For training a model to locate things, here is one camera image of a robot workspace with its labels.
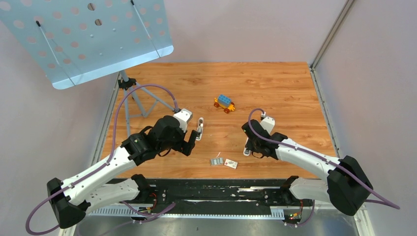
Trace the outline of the grey white stapler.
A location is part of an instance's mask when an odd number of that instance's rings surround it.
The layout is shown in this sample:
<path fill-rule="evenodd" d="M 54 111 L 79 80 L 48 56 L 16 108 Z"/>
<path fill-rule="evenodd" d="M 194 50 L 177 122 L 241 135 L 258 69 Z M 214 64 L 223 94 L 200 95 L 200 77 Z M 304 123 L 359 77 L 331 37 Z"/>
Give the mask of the grey white stapler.
<path fill-rule="evenodd" d="M 243 150 L 243 155 L 244 155 L 244 156 L 250 156 L 251 154 L 252 154 L 252 150 L 251 150 L 251 148 L 249 148 L 249 147 L 245 146 L 245 147 L 244 147 L 244 150 Z"/>

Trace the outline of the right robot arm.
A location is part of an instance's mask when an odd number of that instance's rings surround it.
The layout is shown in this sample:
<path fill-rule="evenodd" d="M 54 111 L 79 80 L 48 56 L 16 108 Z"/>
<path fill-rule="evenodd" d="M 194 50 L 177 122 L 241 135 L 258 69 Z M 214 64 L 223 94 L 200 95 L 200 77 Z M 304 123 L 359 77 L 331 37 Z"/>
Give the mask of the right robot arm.
<path fill-rule="evenodd" d="M 341 213 L 353 216 L 372 189 L 358 161 L 351 157 L 327 156 L 295 143 L 286 135 L 271 133 L 274 122 L 252 119 L 241 128 L 247 136 L 244 153 L 257 153 L 297 165 L 317 176 L 316 180 L 290 177 L 281 191 L 287 205 L 310 199 L 331 203 Z"/>

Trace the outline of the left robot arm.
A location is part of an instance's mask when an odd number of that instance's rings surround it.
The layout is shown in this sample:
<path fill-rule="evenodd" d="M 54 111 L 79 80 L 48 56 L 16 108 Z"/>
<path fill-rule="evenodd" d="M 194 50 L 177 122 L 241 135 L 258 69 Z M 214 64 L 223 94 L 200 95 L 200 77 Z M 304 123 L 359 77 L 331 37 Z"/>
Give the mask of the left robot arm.
<path fill-rule="evenodd" d="M 142 174 L 115 184 L 110 184 L 110 180 L 163 152 L 168 154 L 173 150 L 189 156 L 198 135 L 193 130 L 189 140 L 184 139 L 192 117 L 192 113 L 185 109 L 164 116 L 154 126 L 130 135 L 106 159 L 83 172 L 65 180 L 50 180 L 47 183 L 49 202 L 59 228 L 72 227 L 87 214 L 117 202 L 147 202 L 152 188 Z"/>

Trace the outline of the white staple box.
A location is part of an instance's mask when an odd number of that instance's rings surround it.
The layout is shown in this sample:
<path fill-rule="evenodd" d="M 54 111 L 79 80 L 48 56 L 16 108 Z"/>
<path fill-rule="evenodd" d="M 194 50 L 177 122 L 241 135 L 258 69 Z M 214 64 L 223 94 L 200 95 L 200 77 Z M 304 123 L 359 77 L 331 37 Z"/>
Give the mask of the white staple box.
<path fill-rule="evenodd" d="M 236 169 L 238 166 L 238 162 L 230 160 L 230 159 L 226 159 L 224 162 L 224 165 L 233 169 Z"/>

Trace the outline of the small white stapler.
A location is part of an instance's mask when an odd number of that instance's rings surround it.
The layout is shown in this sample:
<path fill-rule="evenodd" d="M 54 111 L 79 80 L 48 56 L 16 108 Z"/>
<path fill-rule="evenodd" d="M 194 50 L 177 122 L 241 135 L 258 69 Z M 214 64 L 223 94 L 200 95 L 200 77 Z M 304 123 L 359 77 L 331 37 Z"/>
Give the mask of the small white stapler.
<path fill-rule="evenodd" d="M 204 130 L 204 118 L 203 117 L 200 117 L 199 120 L 198 120 L 196 141 L 200 141 L 201 140 L 202 134 L 203 134 L 203 130 Z"/>

